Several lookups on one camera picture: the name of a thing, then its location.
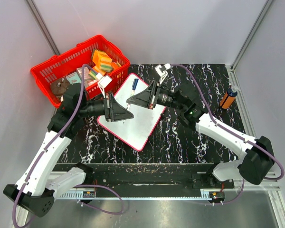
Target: red basket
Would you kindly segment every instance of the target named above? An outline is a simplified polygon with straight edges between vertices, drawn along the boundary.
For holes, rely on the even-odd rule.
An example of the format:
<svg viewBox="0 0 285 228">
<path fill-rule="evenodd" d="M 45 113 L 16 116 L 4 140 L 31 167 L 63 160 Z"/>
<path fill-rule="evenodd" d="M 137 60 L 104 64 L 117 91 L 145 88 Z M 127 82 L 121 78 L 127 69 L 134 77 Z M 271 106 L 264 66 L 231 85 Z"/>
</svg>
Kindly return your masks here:
<svg viewBox="0 0 285 228">
<path fill-rule="evenodd" d="M 85 42 L 79 43 L 72 50 L 53 56 L 49 60 L 40 63 L 31 69 L 36 83 L 42 93 L 49 98 L 55 108 L 59 108 L 60 99 L 58 99 L 51 91 L 50 85 L 53 81 L 67 76 L 76 71 L 84 63 L 91 67 L 94 63 L 91 60 L 93 50 L 98 49 L 105 51 L 114 62 L 118 61 L 122 66 L 109 74 L 112 82 L 105 88 L 105 91 L 116 92 L 128 77 L 130 61 L 122 54 L 122 52 L 111 42 L 107 41 L 103 36 L 97 35 Z M 97 83 L 86 88 L 88 97 L 93 98 L 100 94 Z"/>
</svg>

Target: orange battery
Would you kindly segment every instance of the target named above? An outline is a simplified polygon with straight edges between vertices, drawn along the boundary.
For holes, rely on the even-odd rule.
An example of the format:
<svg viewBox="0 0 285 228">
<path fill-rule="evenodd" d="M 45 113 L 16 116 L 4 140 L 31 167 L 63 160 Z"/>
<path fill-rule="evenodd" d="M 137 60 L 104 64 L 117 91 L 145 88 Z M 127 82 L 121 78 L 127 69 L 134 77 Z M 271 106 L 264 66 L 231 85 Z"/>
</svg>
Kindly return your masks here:
<svg viewBox="0 0 285 228">
<path fill-rule="evenodd" d="M 232 88 L 229 88 L 225 93 L 223 99 L 219 103 L 219 106 L 221 106 L 224 109 L 228 109 L 232 104 L 232 102 L 236 99 L 237 95 L 238 95 L 237 91 L 233 90 Z"/>
</svg>

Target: marble table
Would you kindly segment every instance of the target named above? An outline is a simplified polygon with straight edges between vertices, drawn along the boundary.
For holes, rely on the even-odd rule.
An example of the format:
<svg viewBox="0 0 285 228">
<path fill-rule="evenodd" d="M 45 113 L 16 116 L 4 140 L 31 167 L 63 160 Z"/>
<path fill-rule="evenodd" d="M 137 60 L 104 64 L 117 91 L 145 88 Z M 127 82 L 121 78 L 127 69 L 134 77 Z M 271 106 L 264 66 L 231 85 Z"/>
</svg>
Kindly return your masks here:
<svg viewBox="0 0 285 228">
<path fill-rule="evenodd" d="M 146 83 L 158 79 L 156 65 L 131 65 Z M 213 114 L 224 123 L 244 132 L 236 102 L 228 110 L 219 103 L 229 87 L 229 78 L 223 64 L 186 64 L 196 77 Z M 173 67 L 165 83 L 173 91 L 194 87 L 184 69 Z M 149 140 L 140 152 L 132 149 L 98 125 L 96 118 L 85 119 L 85 126 L 58 160 L 70 163 L 217 163 L 236 159 L 236 155 L 215 140 L 183 127 L 177 120 L 177 111 L 167 108 Z"/>
</svg>

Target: blue marker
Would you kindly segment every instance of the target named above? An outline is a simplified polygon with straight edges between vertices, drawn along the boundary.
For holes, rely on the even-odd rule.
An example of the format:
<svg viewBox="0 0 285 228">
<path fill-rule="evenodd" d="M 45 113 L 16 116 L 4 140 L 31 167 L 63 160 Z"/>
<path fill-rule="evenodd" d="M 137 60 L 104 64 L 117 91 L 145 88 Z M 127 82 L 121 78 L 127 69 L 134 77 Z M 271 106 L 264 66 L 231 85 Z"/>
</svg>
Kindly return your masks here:
<svg viewBox="0 0 285 228">
<path fill-rule="evenodd" d="M 138 83 L 138 78 L 134 79 L 134 81 L 133 81 L 132 91 L 131 91 L 131 95 L 130 95 L 130 97 L 134 95 L 134 93 L 135 93 L 135 89 L 136 89 L 136 86 L 137 86 L 137 83 Z M 130 110 L 130 106 L 131 106 L 131 104 L 130 104 L 130 103 L 128 103 L 128 105 L 127 105 L 127 111 L 129 111 L 129 110 Z"/>
</svg>

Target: white board with red border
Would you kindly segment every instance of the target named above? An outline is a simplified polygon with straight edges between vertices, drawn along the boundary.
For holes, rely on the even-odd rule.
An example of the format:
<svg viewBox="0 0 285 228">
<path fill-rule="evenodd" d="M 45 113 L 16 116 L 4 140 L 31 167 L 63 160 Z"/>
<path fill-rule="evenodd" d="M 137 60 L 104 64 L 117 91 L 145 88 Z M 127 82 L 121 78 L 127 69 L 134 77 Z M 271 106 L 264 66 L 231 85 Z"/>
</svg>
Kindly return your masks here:
<svg viewBox="0 0 285 228">
<path fill-rule="evenodd" d="M 148 84 L 141 80 L 136 74 L 130 74 L 114 95 L 116 101 L 124 108 L 127 107 L 126 100 L 130 97 L 133 81 L 136 78 L 138 78 L 139 81 L 134 95 L 148 87 Z M 100 126 L 114 136 L 121 139 L 135 150 L 141 151 L 147 143 L 148 137 L 160 120 L 164 110 L 165 107 L 162 105 L 156 105 L 154 109 L 150 110 L 132 104 L 129 111 L 133 113 L 133 119 L 125 120 L 124 123 L 123 121 L 107 122 L 104 116 L 100 116 L 97 121 Z"/>
</svg>

